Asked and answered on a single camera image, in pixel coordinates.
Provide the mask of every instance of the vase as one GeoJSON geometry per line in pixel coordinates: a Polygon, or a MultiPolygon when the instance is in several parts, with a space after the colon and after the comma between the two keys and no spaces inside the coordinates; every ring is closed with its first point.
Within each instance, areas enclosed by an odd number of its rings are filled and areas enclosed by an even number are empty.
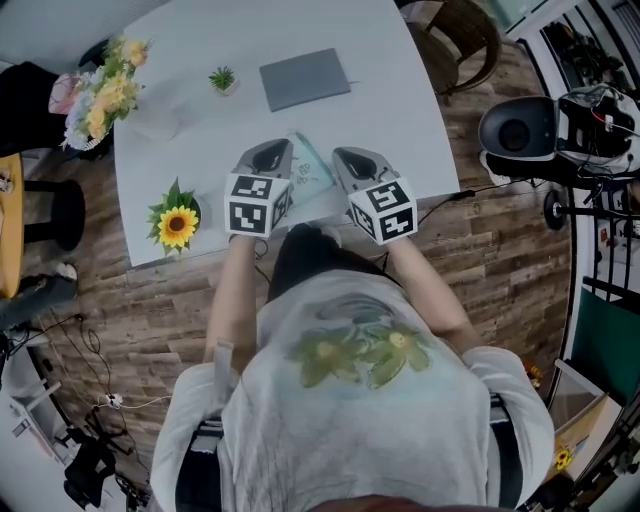
{"type": "Polygon", "coordinates": [[[216,91],[218,91],[220,94],[222,94],[223,96],[231,96],[234,92],[236,92],[236,89],[240,86],[240,80],[238,80],[237,78],[233,81],[233,83],[227,87],[224,91],[222,89],[218,89],[217,87],[215,88],[216,91]]]}
{"type": "Polygon", "coordinates": [[[206,199],[202,196],[195,196],[191,203],[191,208],[196,211],[199,219],[196,232],[200,229],[207,229],[211,222],[211,208],[209,208],[209,203],[206,199]]]}
{"type": "Polygon", "coordinates": [[[163,105],[151,105],[144,100],[138,100],[138,108],[129,112],[126,122],[140,135],[159,142],[170,141],[178,132],[176,116],[163,105]]]}

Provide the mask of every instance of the white t-shirt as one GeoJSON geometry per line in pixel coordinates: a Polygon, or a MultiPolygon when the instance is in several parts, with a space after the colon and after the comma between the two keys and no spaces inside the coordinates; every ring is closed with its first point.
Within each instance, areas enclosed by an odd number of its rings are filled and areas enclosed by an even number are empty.
{"type": "MultiPolygon", "coordinates": [[[[307,511],[371,494],[497,506],[490,392],[514,424],[520,502],[547,473],[553,425],[520,360],[492,347],[460,359],[386,278],[332,271],[296,286],[260,312],[258,346],[222,411],[225,510],[307,511]]],[[[151,476],[166,512],[193,431],[223,406],[216,368],[176,383],[151,476]]]]}

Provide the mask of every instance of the black and white cube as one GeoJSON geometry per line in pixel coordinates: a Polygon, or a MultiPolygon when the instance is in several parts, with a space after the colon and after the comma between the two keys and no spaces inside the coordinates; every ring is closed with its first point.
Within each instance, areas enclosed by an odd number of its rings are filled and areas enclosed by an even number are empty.
{"type": "Polygon", "coordinates": [[[286,215],[290,181],[231,173],[225,186],[227,233],[269,238],[286,215]]]}
{"type": "Polygon", "coordinates": [[[418,209],[405,178],[349,194],[354,222],[378,245],[418,231],[418,209]]]}

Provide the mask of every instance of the backpack strap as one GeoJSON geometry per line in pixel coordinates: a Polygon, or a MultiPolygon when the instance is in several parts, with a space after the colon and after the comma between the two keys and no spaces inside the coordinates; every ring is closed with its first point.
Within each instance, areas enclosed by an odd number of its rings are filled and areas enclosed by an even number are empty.
{"type": "Polygon", "coordinates": [[[176,485],[177,512],[221,512],[222,490],[218,443],[222,420],[203,421],[193,433],[176,485]]]}
{"type": "Polygon", "coordinates": [[[500,501],[501,508],[515,509],[522,494],[522,462],[518,440],[509,411],[502,397],[491,395],[491,429],[500,452],[500,501]]]}

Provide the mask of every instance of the gray laptop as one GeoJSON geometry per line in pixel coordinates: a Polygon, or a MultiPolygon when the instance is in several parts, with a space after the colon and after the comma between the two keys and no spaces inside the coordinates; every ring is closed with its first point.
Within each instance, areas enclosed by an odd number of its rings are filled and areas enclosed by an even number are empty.
{"type": "Polygon", "coordinates": [[[334,48],[260,68],[271,112],[351,91],[334,48]]]}

